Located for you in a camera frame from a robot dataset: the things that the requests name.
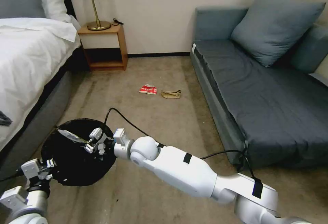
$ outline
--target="gray sofa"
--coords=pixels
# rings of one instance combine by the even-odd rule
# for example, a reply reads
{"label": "gray sofa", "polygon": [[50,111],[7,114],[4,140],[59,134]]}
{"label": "gray sofa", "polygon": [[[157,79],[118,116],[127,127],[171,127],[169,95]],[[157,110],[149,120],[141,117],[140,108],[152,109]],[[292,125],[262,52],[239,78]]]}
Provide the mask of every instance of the gray sofa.
{"label": "gray sofa", "polygon": [[[328,29],[313,25],[274,66],[230,40],[247,8],[197,8],[192,63],[225,149],[252,167],[328,163],[328,87],[310,75],[328,54]],[[238,153],[227,154],[242,165]]]}

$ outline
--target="nightstand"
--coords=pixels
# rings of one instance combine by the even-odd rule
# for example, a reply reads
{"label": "nightstand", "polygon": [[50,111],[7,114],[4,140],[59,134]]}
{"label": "nightstand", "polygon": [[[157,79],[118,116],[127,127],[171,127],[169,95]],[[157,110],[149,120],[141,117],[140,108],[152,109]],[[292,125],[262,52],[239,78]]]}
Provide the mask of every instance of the nightstand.
{"label": "nightstand", "polygon": [[126,69],[127,49],[122,25],[102,31],[88,30],[85,25],[78,34],[91,71]]}

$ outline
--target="white pillow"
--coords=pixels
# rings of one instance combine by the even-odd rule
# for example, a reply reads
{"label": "white pillow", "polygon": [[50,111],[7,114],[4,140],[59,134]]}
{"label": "white pillow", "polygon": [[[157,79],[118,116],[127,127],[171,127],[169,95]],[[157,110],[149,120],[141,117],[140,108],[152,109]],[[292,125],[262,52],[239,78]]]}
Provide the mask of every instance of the white pillow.
{"label": "white pillow", "polygon": [[64,0],[42,0],[42,6],[48,19],[71,23]]}

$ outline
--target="trash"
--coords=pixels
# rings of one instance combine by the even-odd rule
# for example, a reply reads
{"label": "trash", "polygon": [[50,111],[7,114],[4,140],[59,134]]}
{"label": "trash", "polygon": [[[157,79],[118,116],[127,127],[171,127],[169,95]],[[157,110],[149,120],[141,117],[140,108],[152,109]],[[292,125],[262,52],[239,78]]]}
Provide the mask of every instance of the trash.
{"label": "trash", "polygon": [[171,92],[171,91],[162,91],[163,98],[180,98],[181,90]]}
{"label": "trash", "polygon": [[146,94],[151,94],[151,95],[156,95],[157,94],[157,88],[153,85],[146,84],[143,87],[141,87],[140,93],[146,93]]}

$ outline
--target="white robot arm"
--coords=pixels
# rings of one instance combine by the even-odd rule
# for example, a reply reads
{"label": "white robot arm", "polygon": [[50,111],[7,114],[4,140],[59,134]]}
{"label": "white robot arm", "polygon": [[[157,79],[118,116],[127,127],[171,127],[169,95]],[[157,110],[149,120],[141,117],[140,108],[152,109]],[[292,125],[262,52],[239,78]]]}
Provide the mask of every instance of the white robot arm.
{"label": "white robot arm", "polygon": [[[100,128],[97,134],[96,146],[88,146],[86,150],[101,155],[105,149],[103,136],[106,135]],[[113,138],[116,157],[152,171],[163,181],[191,196],[212,198],[221,204],[235,201],[234,212],[245,224],[310,224],[300,218],[276,217],[278,193],[261,183],[256,188],[255,180],[250,177],[239,173],[219,176],[198,157],[172,146],[163,146],[148,136],[134,141],[127,137],[124,129],[116,130]],[[45,213],[49,193],[47,187],[38,185],[38,179],[49,186],[51,175],[47,172],[53,165],[50,160],[47,167],[42,167],[36,159],[22,165],[25,176],[36,179],[37,187],[27,192],[19,186],[2,195],[0,202],[13,211],[10,224],[47,224]]]}
{"label": "white robot arm", "polygon": [[219,176],[198,157],[173,146],[162,146],[151,137],[129,139],[124,129],[114,134],[114,154],[154,172],[160,179],[194,196],[212,198],[221,204],[235,200],[235,214],[245,224],[308,224],[300,218],[276,217],[278,193],[263,184],[254,193],[254,179],[243,174]]}

